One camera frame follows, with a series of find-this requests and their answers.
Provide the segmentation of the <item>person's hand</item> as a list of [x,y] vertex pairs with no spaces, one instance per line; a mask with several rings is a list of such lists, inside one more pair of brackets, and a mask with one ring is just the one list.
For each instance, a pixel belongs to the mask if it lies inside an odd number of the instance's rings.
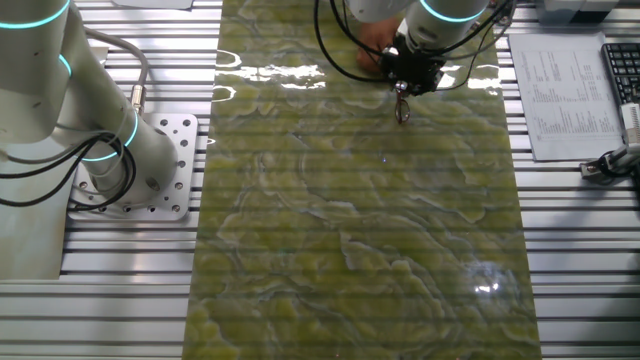
[[[395,17],[375,23],[362,23],[358,39],[369,48],[382,51],[393,43],[399,25],[400,21]],[[378,58],[378,55],[368,55],[365,50],[359,49],[356,55],[356,62],[366,72],[379,73]]]

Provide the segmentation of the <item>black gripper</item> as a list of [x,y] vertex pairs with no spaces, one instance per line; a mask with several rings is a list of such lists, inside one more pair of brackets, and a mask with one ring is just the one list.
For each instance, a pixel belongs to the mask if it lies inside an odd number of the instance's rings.
[[383,77],[393,86],[397,98],[435,92],[443,77],[445,62],[423,53],[413,53],[406,46],[388,46],[379,59]]

